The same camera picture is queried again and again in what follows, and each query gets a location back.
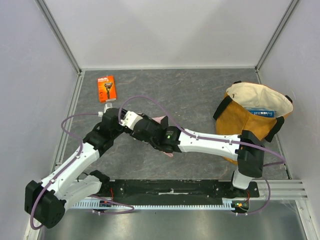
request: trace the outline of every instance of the canvas bag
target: canvas bag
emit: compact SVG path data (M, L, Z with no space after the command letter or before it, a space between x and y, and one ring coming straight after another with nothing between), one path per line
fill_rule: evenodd
M275 115L258 116L245 109L253 107L274 110ZM237 81L226 90L213 115L216 120L216 134L240 135L242 130L249 130L259 140L271 142L293 110L292 100L287 95L262 84ZM226 157L225 159L237 164L237 161Z

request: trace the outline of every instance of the white wall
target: white wall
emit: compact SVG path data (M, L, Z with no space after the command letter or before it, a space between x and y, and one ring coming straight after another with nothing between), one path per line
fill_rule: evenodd
M25 187L49 174L77 75L34 0L0 0L0 233L20 240Z
M288 94L293 114L279 137L295 178L303 180L320 223L320 1L302 0L260 75L262 83Z
M290 0L46 0L82 68L255 66Z

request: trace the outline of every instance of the speckled gray surface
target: speckled gray surface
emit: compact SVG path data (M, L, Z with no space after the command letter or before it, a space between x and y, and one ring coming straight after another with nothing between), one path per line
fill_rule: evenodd
M134 95L148 95L159 101L184 128L202 133L215 133L212 116L223 99L226 88L235 81L257 83L253 69L158 69L158 70L97 70L86 71L75 113L97 113L104 104L99 102L97 78L113 75L119 107ZM143 112L150 117L163 116L162 111L145 99L134 99L127 110ZM73 119L71 131L81 136L90 132L100 119L80 116ZM69 138L64 159L77 148ZM267 147L279 151L274 140ZM264 162L278 161L270 154ZM99 170L113 179L230 179L236 166L220 156L206 153L175 153L168 157L143 142L122 134L114 146L86 172ZM265 168L268 179L287 179L285 167Z

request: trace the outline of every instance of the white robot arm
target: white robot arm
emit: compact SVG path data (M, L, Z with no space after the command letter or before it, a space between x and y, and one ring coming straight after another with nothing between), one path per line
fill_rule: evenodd
M181 131L176 126L169 126L167 117L158 123L147 115L124 109L121 112L121 123L119 123L118 113L118 108L105 108L102 121L83 139L80 155L78 148L56 171L42 179L41 182L31 181L26 186L25 211L27 213L31 213L35 199L49 182L50 186L43 194L34 215L47 228L55 226L65 211L75 203L99 192L102 184L110 180L101 172L93 171L80 182L75 182L75 179L111 148L114 140L122 133L148 142L154 149L166 153L199 152L238 161L238 169L232 177L232 186L238 190L246 190L253 178L262 176L264 152L231 143L231 141L245 141L261 145L251 132L244 131L241 135L215 135L189 129ZM223 142L210 139L221 139ZM77 160L53 180L54 176L64 169L75 156Z

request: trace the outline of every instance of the silver floor panel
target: silver floor panel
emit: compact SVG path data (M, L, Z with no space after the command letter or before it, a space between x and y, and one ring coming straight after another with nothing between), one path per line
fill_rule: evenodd
M262 201L252 201L257 209ZM273 201L262 212L235 216L220 210L137 210L98 216L70 209L39 240L306 240L294 202Z

